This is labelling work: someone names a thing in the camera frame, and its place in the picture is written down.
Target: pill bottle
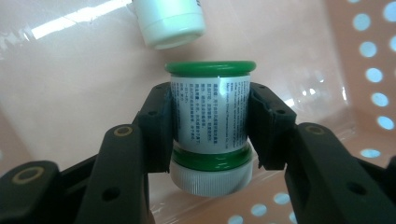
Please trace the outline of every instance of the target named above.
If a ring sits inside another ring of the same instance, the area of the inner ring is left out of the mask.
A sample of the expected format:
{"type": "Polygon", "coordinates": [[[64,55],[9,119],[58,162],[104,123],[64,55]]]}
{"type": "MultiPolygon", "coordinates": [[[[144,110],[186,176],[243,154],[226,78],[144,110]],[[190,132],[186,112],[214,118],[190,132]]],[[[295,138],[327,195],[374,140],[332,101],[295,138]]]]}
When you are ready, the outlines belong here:
{"type": "Polygon", "coordinates": [[[155,49],[190,43],[205,32],[199,0],[134,0],[134,11],[146,45],[155,49]]]}
{"type": "Polygon", "coordinates": [[[174,114],[174,183],[218,197],[245,187],[252,174],[247,115],[254,62],[168,63],[174,114]]]}

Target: white bottle cap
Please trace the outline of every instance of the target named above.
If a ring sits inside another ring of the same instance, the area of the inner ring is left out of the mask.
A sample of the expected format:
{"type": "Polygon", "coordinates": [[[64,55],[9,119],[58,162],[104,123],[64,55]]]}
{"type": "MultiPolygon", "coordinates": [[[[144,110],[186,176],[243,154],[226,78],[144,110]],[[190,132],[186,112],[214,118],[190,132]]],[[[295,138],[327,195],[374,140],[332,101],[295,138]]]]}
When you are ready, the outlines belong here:
{"type": "Polygon", "coordinates": [[[171,160],[170,174],[174,183],[188,193],[219,197],[237,192],[251,180],[253,160],[227,171],[203,172],[192,170],[171,160]]]}
{"type": "Polygon", "coordinates": [[[155,49],[187,44],[205,32],[205,22],[196,0],[134,0],[145,43],[155,49]]]}

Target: green label stripe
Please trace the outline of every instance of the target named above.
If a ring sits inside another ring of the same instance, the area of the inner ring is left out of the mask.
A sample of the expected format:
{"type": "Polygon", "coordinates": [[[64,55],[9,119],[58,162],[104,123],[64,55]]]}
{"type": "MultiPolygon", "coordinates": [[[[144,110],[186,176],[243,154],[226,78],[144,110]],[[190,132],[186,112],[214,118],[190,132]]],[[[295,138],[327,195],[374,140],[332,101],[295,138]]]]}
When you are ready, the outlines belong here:
{"type": "Polygon", "coordinates": [[[251,160],[250,144],[229,153],[198,154],[174,147],[172,158],[179,165],[197,171],[226,171],[239,167],[251,160]]]}

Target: bottle label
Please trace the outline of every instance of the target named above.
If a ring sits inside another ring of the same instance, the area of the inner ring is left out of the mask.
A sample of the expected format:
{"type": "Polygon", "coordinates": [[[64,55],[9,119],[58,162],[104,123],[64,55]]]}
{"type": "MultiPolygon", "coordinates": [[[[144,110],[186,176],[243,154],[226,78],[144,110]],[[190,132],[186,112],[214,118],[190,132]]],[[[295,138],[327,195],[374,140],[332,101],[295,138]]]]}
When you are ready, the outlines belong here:
{"type": "Polygon", "coordinates": [[[245,145],[250,76],[172,77],[171,88],[179,147],[219,154],[245,145]]]}

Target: green ring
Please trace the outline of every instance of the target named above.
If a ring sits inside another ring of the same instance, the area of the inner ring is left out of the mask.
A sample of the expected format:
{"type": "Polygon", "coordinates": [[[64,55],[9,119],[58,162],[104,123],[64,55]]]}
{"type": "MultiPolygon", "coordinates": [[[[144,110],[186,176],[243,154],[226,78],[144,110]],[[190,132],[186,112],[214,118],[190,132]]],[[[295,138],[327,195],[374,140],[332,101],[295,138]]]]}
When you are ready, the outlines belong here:
{"type": "Polygon", "coordinates": [[[181,166],[197,171],[226,171],[239,167],[252,158],[250,144],[229,153],[199,154],[174,147],[172,159],[181,166]]]}
{"type": "Polygon", "coordinates": [[[252,61],[168,63],[173,77],[243,77],[256,68],[252,61]]]}

